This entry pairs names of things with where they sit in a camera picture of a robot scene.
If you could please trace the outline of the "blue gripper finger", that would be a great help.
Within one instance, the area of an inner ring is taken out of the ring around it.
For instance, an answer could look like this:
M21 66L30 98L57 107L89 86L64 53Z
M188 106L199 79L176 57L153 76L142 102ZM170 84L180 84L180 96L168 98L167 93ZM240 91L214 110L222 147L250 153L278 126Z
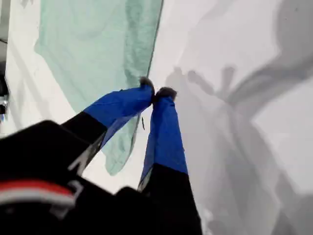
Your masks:
M144 167L138 186L150 205L157 235L200 235L199 217L189 180L175 108L177 92L161 88L154 97Z
M155 96L150 79L140 78L140 86L106 94L62 124L88 148L68 166L81 175L101 148L130 119L148 108Z

